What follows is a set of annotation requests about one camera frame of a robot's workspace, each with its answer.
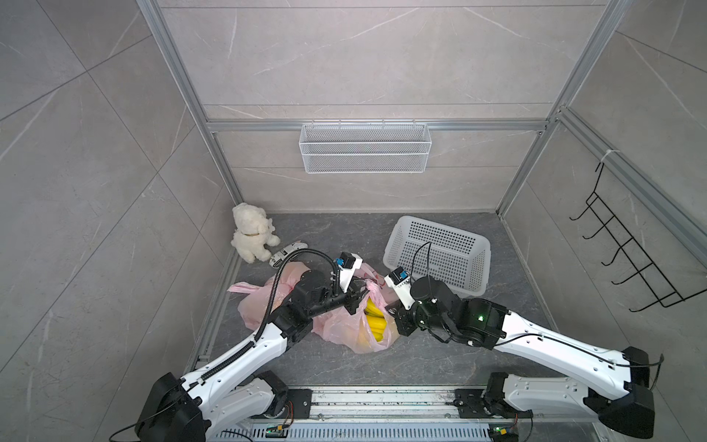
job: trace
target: bunch of bananas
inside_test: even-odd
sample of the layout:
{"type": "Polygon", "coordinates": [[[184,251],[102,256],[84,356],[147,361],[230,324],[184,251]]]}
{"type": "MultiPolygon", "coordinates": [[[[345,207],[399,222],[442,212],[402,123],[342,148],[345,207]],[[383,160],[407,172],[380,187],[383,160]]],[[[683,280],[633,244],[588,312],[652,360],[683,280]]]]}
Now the bunch of bananas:
{"type": "Polygon", "coordinates": [[[368,304],[366,304],[366,320],[370,326],[370,331],[373,332],[373,336],[376,341],[380,342],[383,340],[383,332],[388,323],[383,317],[383,312],[375,306],[373,301],[368,298],[368,304]]]}

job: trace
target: black metal hook rack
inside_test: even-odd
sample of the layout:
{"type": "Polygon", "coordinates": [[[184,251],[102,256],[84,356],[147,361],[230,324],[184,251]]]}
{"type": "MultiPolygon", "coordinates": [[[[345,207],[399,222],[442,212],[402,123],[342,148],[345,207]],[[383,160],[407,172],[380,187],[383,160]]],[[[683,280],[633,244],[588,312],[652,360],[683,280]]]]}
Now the black metal hook rack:
{"type": "Polygon", "coordinates": [[[692,295],[689,295],[689,296],[683,296],[683,295],[680,294],[680,292],[678,292],[678,290],[675,288],[675,286],[672,285],[672,282],[670,282],[670,280],[665,276],[665,274],[664,274],[664,273],[662,272],[662,270],[658,267],[658,265],[653,261],[653,259],[650,257],[650,255],[645,251],[645,249],[643,248],[643,246],[636,240],[636,237],[634,237],[633,234],[631,234],[631,232],[626,228],[626,226],[624,225],[624,223],[621,222],[621,220],[616,216],[616,214],[614,213],[614,211],[611,210],[611,208],[607,205],[607,203],[604,202],[604,200],[603,200],[603,199],[599,196],[599,194],[597,193],[597,186],[599,185],[599,179],[601,179],[601,177],[602,177],[602,172],[604,171],[604,163],[601,163],[601,162],[600,162],[600,163],[597,165],[597,168],[596,168],[594,171],[595,171],[595,172],[599,171],[599,175],[597,176],[597,182],[594,184],[594,189],[592,190],[592,193],[591,193],[591,194],[589,195],[589,197],[585,200],[585,203],[587,204],[587,208],[584,209],[584,211],[583,211],[578,217],[576,217],[576,218],[572,218],[572,217],[570,216],[570,220],[572,220],[572,221],[577,221],[577,220],[578,220],[579,218],[581,218],[585,213],[587,213],[587,211],[591,211],[591,212],[594,214],[594,216],[597,217],[597,219],[599,220],[599,222],[602,223],[602,226],[599,227],[599,230],[597,230],[596,232],[594,232],[592,235],[590,235],[590,236],[584,236],[584,235],[582,235],[582,238],[584,238],[584,239],[586,239],[586,240],[592,239],[592,238],[594,238],[600,231],[606,229],[606,231],[609,233],[609,235],[612,237],[612,239],[614,240],[614,242],[615,242],[615,243],[617,244],[617,246],[619,247],[619,248],[617,248],[617,251],[614,253],[614,257],[612,258],[612,260],[609,261],[609,262],[603,262],[603,261],[602,261],[602,265],[604,265],[604,266],[606,266],[606,267],[610,266],[610,265],[613,264],[614,261],[616,260],[617,256],[619,255],[619,252],[623,252],[623,253],[624,253],[624,256],[626,256],[626,258],[629,260],[629,262],[630,262],[631,265],[633,266],[633,269],[636,270],[633,274],[631,274],[629,277],[625,278],[623,281],[620,281],[620,282],[612,281],[612,284],[615,285],[615,286],[618,286],[618,285],[623,284],[624,282],[628,281],[629,279],[631,279],[631,278],[633,278],[633,277],[635,277],[635,276],[639,276],[639,277],[643,280],[643,282],[645,283],[645,285],[648,287],[648,289],[650,290],[650,292],[653,294],[653,297],[655,298],[655,301],[653,301],[652,303],[649,303],[649,304],[646,305],[645,307],[639,308],[639,309],[637,309],[637,310],[634,310],[633,308],[629,308],[629,310],[630,310],[631,312],[640,312],[640,311],[645,310],[646,308],[651,307],[651,306],[653,306],[653,305],[655,305],[655,304],[658,304],[658,303],[659,303],[662,307],[670,307],[670,306],[674,306],[674,305],[677,304],[677,303],[681,303],[681,302],[683,302],[683,301],[687,301],[688,299],[692,298],[693,296],[697,296],[697,295],[699,295],[700,293],[705,293],[705,292],[707,291],[707,289],[704,289],[704,290],[702,290],[702,291],[698,291],[697,293],[693,293],[692,295]],[[600,202],[601,204],[603,204],[603,205],[604,205],[604,208],[611,214],[611,216],[609,217],[609,219],[607,219],[606,221],[603,221],[602,218],[601,218],[601,216],[599,216],[599,214],[598,214],[598,213],[594,210],[594,208],[592,207],[592,205],[594,205],[596,202],[600,202]],[[629,239],[628,239],[628,240],[626,240],[626,241],[620,243],[619,240],[617,239],[617,236],[614,235],[614,234],[611,232],[611,230],[610,230],[609,227],[608,227],[608,224],[609,224],[609,222],[611,222],[612,220],[618,221],[618,223],[621,225],[621,227],[626,231],[626,234],[629,236],[629,239]],[[646,258],[647,258],[648,261],[649,261],[649,263],[648,263],[647,265],[641,267],[640,269],[636,266],[636,264],[633,262],[633,260],[632,260],[631,257],[629,256],[629,254],[626,253],[626,251],[625,251],[625,249],[624,249],[624,248],[625,248],[627,245],[629,245],[631,242],[634,242],[634,243],[638,246],[638,248],[641,249],[641,252],[643,252],[643,254],[646,256],[646,258]],[[650,283],[648,282],[648,280],[647,280],[647,279],[645,278],[645,276],[643,275],[643,271],[649,269],[650,267],[655,268],[655,269],[658,271],[658,273],[660,273],[660,276],[665,280],[665,282],[667,283],[667,285],[670,286],[670,290],[671,290],[670,293],[668,293],[668,294],[665,295],[665,296],[658,296],[658,295],[656,294],[656,292],[655,292],[655,290],[653,289],[653,287],[650,285],[650,283]],[[679,299],[677,299],[676,301],[666,301],[666,299],[668,299],[670,296],[673,296],[673,295],[677,295],[677,297],[678,297],[679,299]]]}

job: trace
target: black bracket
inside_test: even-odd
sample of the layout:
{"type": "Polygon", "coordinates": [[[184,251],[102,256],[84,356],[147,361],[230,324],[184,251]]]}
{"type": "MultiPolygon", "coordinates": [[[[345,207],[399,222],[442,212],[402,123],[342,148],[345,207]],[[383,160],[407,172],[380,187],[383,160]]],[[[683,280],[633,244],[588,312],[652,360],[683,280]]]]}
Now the black bracket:
{"type": "Polygon", "coordinates": [[[630,276],[628,276],[627,278],[625,278],[623,281],[620,281],[620,282],[612,281],[612,284],[615,285],[615,286],[618,286],[618,285],[623,284],[624,282],[628,281],[629,279],[631,279],[631,278],[637,276],[637,277],[640,277],[640,278],[643,280],[643,282],[645,283],[645,285],[648,287],[648,290],[650,290],[650,292],[651,292],[651,294],[653,295],[653,298],[655,299],[655,301],[650,302],[649,304],[647,304],[647,305],[645,305],[645,306],[643,306],[643,307],[641,307],[641,308],[630,308],[629,310],[630,310],[631,312],[634,312],[634,313],[635,313],[635,312],[640,312],[640,311],[645,310],[646,308],[651,307],[651,306],[653,306],[653,305],[655,305],[655,304],[658,304],[658,303],[659,303],[662,307],[670,307],[670,306],[674,306],[674,305],[677,304],[677,303],[681,303],[681,302],[683,302],[683,301],[687,301],[688,299],[692,298],[693,296],[697,296],[697,295],[699,295],[699,294],[701,294],[701,293],[707,292],[707,289],[704,289],[704,290],[698,291],[698,292],[696,292],[696,293],[692,293],[692,294],[689,294],[689,295],[687,295],[687,296],[684,296],[684,295],[682,295],[682,293],[680,293],[680,292],[675,288],[675,286],[672,285],[672,282],[670,282],[670,280],[665,276],[665,274],[662,272],[662,270],[656,265],[656,263],[653,261],[653,259],[650,257],[650,255],[645,251],[645,249],[643,248],[643,246],[636,240],[636,237],[634,237],[633,234],[631,234],[631,232],[626,228],[626,226],[624,225],[624,223],[622,223],[621,220],[617,218],[617,216],[616,216],[616,214],[614,213],[614,211],[611,210],[611,208],[607,205],[607,203],[604,202],[604,200],[603,200],[603,199],[599,196],[599,194],[597,193],[597,186],[599,185],[599,179],[602,177],[602,172],[604,171],[604,163],[601,163],[601,162],[600,162],[600,163],[597,165],[597,168],[596,168],[595,172],[597,172],[597,171],[599,171],[599,173],[597,174],[597,181],[596,181],[595,184],[594,184],[594,189],[592,190],[592,193],[589,195],[589,197],[585,200],[585,204],[586,204],[587,206],[586,206],[585,209],[582,211],[582,213],[579,214],[579,216],[577,216],[576,218],[570,217],[570,220],[572,220],[572,221],[577,221],[579,218],[581,218],[581,217],[582,217],[584,214],[586,214],[588,211],[591,211],[591,212],[594,214],[594,216],[596,216],[596,218],[599,220],[599,222],[602,224],[602,226],[599,227],[599,230],[597,230],[596,232],[594,232],[592,235],[590,235],[590,236],[582,236],[582,237],[583,237],[584,239],[586,239],[586,240],[592,239],[592,238],[594,238],[600,231],[606,230],[606,232],[608,232],[608,234],[612,237],[612,239],[614,240],[614,242],[616,243],[616,245],[617,245],[617,247],[618,247],[618,248],[617,248],[617,251],[614,253],[614,257],[612,258],[612,260],[609,261],[608,263],[602,262],[602,265],[604,265],[605,267],[610,266],[610,265],[613,264],[614,261],[616,260],[617,255],[619,254],[619,252],[623,252],[624,256],[625,256],[625,257],[627,258],[627,260],[631,263],[631,266],[633,267],[633,270],[634,270],[634,272],[633,272],[630,276]],[[608,212],[611,214],[611,216],[609,217],[609,219],[607,219],[606,221],[603,221],[603,220],[601,219],[601,217],[599,216],[599,214],[594,210],[594,207],[593,207],[593,206],[594,206],[595,203],[597,203],[597,202],[599,202],[599,203],[601,203],[601,205],[603,205],[603,207],[604,207],[603,210],[604,210],[604,211],[608,211],[608,212]],[[626,240],[626,241],[624,241],[624,242],[622,242],[622,243],[619,242],[619,240],[617,239],[617,236],[614,235],[614,233],[609,229],[609,222],[612,221],[612,220],[616,220],[617,223],[618,223],[618,225],[621,226],[621,228],[619,229],[619,231],[625,231],[626,234],[629,235],[629,239],[628,239],[628,240],[626,240]],[[637,247],[641,250],[641,252],[642,252],[643,255],[645,256],[645,258],[648,260],[648,264],[647,264],[647,265],[641,267],[640,269],[638,268],[638,266],[636,265],[636,263],[631,259],[631,257],[629,256],[629,254],[626,252],[626,248],[625,248],[625,247],[626,247],[629,243],[633,243],[635,246],[637,246],[637,247]],[[660,276],[665,280],[665,282],[667,283],[667,285],[670,286],[670,292],[669,292],[667,295],[666,295],[666,294],[660,294],[660,295],[659,295],[658,293],[656,293],[656,292],[655,292],[655,289],[653,288],[653,286],[650,285],[650,283],[648,282],[648,280],[646,279],[646,277],[643,275],[643,271],[644,271],[644,270],[647,270],[649,267],[652,267],[653,269],[656,269],[656,270],[658,271],[658,273],[660,274],[660,276]]]}
{"type": "Polygon", "coordinates": [[[292,402],[295,419],[309,419],[312,408],[312,390],[291,388],[287,391],[285,400],[292,402]]]}
{"type": "Polygon", "coordinates": [[[483,390],[471,388],[458,388],[454,390],[454,405],[459,412],[461,419],[484,419],[489,417],[486,411],[486,403],[482,395],[483,390]]]}

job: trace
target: wall-mounted basket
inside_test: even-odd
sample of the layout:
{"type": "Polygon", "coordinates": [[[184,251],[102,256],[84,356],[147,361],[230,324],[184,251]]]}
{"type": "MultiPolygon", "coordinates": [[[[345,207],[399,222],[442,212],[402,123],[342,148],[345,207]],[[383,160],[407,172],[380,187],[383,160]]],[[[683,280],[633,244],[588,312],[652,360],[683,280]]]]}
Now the wall-mounted basket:
{"type": "Polygon", "coordinates": [[[307,173],[424,172],[432,141],[426,124],[305,124],[307,173]]]}

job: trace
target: pink plastic bag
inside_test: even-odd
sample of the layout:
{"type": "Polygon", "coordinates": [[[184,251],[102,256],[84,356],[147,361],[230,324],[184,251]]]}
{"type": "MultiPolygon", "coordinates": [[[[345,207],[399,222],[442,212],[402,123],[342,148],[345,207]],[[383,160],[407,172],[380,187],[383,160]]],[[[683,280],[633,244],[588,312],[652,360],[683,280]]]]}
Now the pink plastic bag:
{"type": "Polygon", "coordinates": [[[400,336],[395,326],[395,320],[385,311],[386,301],[381,294],[380,286],[376,282],[368,280],[366,288],[369,292],[361,300],[356,313],[349,315],[345,308],[339,307],[324,315],[319,315],[314,319],[313,332],[321,336],[324,341],[343,344],[359,354],[381,351],[390,347],[400,336]],[[366,320],[364,309],[369,298],[383,312],[385,322],[388,324],[383,331],[383,339],[380,342],[375,340],[366,320]]]}
{"type": "MultiPolygon", "coordinates": [[[[280,282],[277,284],[277,292],[275,292],[275,302],[272,309],[275,310],[282,304],[282,300],[290,294],[295,284],[300,281],[302,273],[309,270],[309,267],[302,262],[288,262],[280,276],[280,282]]],[[[228,288],[228,291],[233,293],[250,293],[238,305],[238,312],[245,322],[245,326],[251,330],[256,330],[260,327],[267,307],[267,301],[270,298],[272,290],[272,281],[275,277],[267,280],[265,286],[254,286],[247,282],[239,282],[228,288]]]]}
{"type": "MultiPolygon", "coordinates": [[[[302,273],[308,270],[309,267],[302,262],[295,261],[285,264],[285,269],[275,293],[273,309],[282,304],[282,300],[299,282],[302,273]]],[[[385,306],[397,300],[397,297],[395,292],[385,285],[383,277],[368,264],[364,263],[359,270],[356,270],[355,275],[369,279],[366,282],[366,288],[369,292],[361,300],[356,313],[349,315],[345,308],[339,307],[319,315],[314,318],[312,331],[321,336],[323,340],[346,345],[356,353],[371,353],[372,351],[384,350],[390,347],[399,336],[395,320],[385,311],[385,306]],[[380,342],[376,342],[364,313],[369,298],[383,312],[385,321],[388,324],[380,342]]],[[[263,287],[239,282],[228,289],[228,291],[233,293],[249,293],[240,302],[238,312],[240,312],[245,326],[251,330],[256,330],[260,326],[268,298],[270,297],[270,291],[272,290],[273,279],[268,279],[263,287]]]]}

